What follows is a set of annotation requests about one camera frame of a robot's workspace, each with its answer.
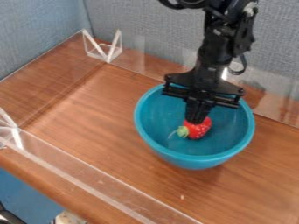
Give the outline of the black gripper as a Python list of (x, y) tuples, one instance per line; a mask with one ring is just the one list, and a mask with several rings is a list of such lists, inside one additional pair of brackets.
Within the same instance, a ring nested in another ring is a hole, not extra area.
[(164, 76), (163, 94), (185, 101), (184, 119), (188, 123), (201, 123), (215, 106), (239, 107), (244, 92), (221, 79), (231, 62), (231, 56), (211, 58), (199, 54), (189, 71)]

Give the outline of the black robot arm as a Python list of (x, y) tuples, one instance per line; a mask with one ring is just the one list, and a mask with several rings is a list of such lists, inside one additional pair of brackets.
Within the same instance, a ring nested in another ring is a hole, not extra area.
[(221, 73), (233, 75), (235, 58), (245, 62), (244, 53), (255, 43), (253, 23), (257, 0), (157, 0), (172, 10), (201, 9), (204, 16), (203, 41), (193, 68), (185, 73), (164, 76), (163, 94), (185, 101), (184, 119), (199, 124), (216, 106), (236, 108), (244, 89), (221, 79)]

